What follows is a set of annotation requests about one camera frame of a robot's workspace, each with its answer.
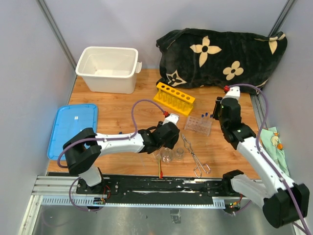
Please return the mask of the clear plastic tube rack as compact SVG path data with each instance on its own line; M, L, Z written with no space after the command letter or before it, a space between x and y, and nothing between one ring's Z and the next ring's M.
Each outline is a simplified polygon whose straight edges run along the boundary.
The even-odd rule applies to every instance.
M209 118L210 117L208 117L207 122L203 121L203 124L201 125L200 124L201 118L188 116L184 129L195 131L197 133L209 136L212 126L212 122L210 122Z

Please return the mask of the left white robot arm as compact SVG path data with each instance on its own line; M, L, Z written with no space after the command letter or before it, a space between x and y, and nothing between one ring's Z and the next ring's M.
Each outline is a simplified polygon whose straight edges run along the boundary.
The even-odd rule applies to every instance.
M94 165L100 156L116 153L151 154L162 147L173 149L179 139L178 119L168 116L156 127L140 129L133 133L105 135L86 128L63 145L70 175L78 175L89 190L98 194L104 190L105 182L100 170Z

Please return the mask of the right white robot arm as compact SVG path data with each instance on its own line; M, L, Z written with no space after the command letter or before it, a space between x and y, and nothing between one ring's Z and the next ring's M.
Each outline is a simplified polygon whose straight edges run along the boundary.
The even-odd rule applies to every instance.
M247 197L262 209L266 220L275 228L304 219L309 207L308 187L295 183L259 146L256 134L241 121L238 100L218 97L212 117L219 121L225 140L248 160L263 182L259 184L242 171L233 170L222 177L223 193Z

